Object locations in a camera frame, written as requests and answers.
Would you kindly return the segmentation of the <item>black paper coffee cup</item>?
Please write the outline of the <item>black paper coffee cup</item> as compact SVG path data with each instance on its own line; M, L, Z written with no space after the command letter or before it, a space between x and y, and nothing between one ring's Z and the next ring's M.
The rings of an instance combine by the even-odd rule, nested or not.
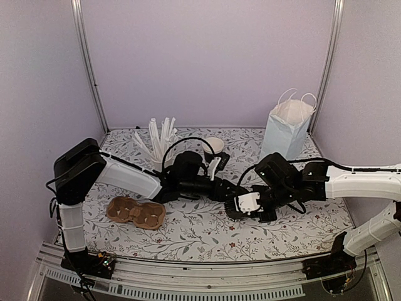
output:
M236 209L234 200L228 200L224 202L224 210L230 219L240 220L245 218L256 218L258 216L260 206L258 206L257 209L251 213L243 213Z

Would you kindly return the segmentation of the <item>black plastic cup lid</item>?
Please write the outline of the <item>black plastic cup lid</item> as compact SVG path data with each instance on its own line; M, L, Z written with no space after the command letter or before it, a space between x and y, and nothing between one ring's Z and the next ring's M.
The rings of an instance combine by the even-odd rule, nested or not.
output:
M237 209L235 197L229 197L224 201L224 209L227 214L241 213L241 211Z

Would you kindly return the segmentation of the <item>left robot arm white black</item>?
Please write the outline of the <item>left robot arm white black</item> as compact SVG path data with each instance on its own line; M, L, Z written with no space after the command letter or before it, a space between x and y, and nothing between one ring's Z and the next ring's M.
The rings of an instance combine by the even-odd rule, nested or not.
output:
M87 254L83 230L83 202L94 184L107 184L140 195L153 203L165 204L179 198L205 196L212 201L234 199L243 188L217 177L229 155L205 142L212 156L210 162L193 151L177 154L171 165L159 171L147 170L100 149L97 141L87 138L59 157L54 178L46 187L55 195L58 222L64 237L68 260L79 272L93 267Z

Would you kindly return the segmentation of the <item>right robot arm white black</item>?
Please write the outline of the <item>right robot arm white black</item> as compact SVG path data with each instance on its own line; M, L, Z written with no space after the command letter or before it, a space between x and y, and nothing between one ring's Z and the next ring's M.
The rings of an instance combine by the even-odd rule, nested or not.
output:
M348 167L324 158L306 160L298 170L281 154L263 158L254 168L266 183L244 205L247 214L262 211L269 219L274 210L294 201L324 201L336 198L379 198L390 203L361 226L337 236L331 254L324 260L328 273L338 273L369 246L400 231L400 168Z

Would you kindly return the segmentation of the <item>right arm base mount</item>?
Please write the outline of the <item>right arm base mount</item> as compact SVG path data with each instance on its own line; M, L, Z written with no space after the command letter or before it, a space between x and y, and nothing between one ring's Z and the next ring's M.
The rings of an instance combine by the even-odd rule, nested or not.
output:
M302 272L308 280L351 271L350 276L343 275L323 282L323 288L332 294L346 292L351 288L351 282L355 278L357 263L355 256L351 256L344 251L343 241L345 235L346 233L343 232L335 238L328 255L307 259L302 262Z

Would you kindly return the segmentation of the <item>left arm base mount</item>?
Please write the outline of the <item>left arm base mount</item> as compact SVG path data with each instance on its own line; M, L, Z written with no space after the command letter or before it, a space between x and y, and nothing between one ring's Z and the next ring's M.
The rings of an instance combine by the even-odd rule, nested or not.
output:
M115 256L105 251L90 254L88 250L65 252L61 267L81 275L111 279L115 268Z

